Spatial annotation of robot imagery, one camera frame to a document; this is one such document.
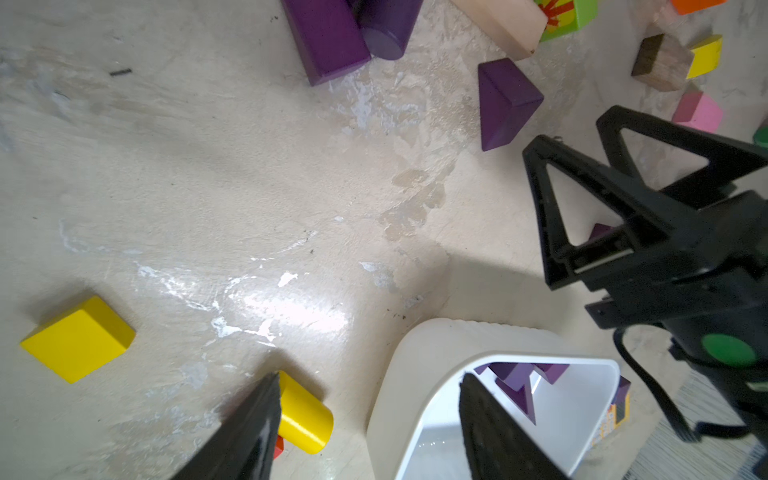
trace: orange block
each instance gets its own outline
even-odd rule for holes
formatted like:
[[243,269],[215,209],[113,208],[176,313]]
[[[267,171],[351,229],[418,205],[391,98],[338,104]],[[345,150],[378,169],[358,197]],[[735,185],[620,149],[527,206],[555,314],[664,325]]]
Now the orange block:
[[272,460],[279,457],[281,453],[283,453],[283,450],[286,449],[285,441],[283,441],[283,437],[280,435],[277,436],[277,442],[275,442],[275,455],[272,457]]
[[705,8],[714,7],[715,5],[721,5],[727,0],[671,0],[674,9],[680,15],[688,15],[689,13],[698,12]]

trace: stained floor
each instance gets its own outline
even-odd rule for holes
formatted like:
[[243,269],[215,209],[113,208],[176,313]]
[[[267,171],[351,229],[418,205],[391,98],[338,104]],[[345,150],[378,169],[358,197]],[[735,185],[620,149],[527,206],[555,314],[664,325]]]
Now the stained floor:
[[[483,153],[476,68],[503,54],[449,0],[425,1],[403,59],[316,88],[277,0],[3,1],[0,476],[169,478],[283,368],[336,429],[321,455],[289,446],[272,478],[372,478],[365,430],[380,381],[405,332],[435,316],[551,329],[617,358],[582,309],[600,293],[543,283],[522,148],[558,135],[604,161],[594,121],[611,105],[671,118],[682,92],[629,76],[652,22],[685,44],[724,36],[720,67],[695,84],[726,112],[719,133],[750,139],[768,113],[768,5],[684,18],[661,0],[600,9],[518,63],[545,102],[510,145]],[[630,140],[654,186],[695,165]],[[574,241],[616,221],[558,187]],[[18,342],[93,293],[137,337],[70,386]],[[687,368],[663,333],[628,343],[679,388]],[[623,370],[631,418],[577,478],[620,478],[660,417]]]

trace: yellow cube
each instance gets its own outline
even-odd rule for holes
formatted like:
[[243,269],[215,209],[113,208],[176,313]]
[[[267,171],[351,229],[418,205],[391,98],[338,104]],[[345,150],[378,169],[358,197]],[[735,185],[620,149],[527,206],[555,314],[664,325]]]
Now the yellow cube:
[[136,332],[94,296],[36,329],[22,347],[69,383],[122,355]]
[[720,52],[723,50],[723,36],[712,35],[690,50],[694,53],[694,62],[690,65],[688,78],[698,77],[717,68],[720,63]]

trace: white container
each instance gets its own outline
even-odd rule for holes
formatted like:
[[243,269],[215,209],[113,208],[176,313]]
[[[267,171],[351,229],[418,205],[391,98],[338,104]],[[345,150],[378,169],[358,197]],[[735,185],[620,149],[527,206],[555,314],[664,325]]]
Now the white container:
[[573,474],[616,393],[616,362],[580,355],[547,330],[432,319],[397,346],[373,407],[366,437],[376,480],[471,480],[459,383],[493,362],[571,365],[554,385],[531,374],[536,425],[496,386],[493,372],[477,377],[550,460]]

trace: pink block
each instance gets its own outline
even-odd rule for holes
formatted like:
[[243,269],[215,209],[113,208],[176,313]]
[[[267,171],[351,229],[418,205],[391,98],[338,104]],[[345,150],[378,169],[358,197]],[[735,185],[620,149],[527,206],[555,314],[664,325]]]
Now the pink block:
[[714,133],[723,120],[723,110],[715,100],[703,92],[687,93],[680,99],[680,104],[672,116],[672,121],[686,127]]

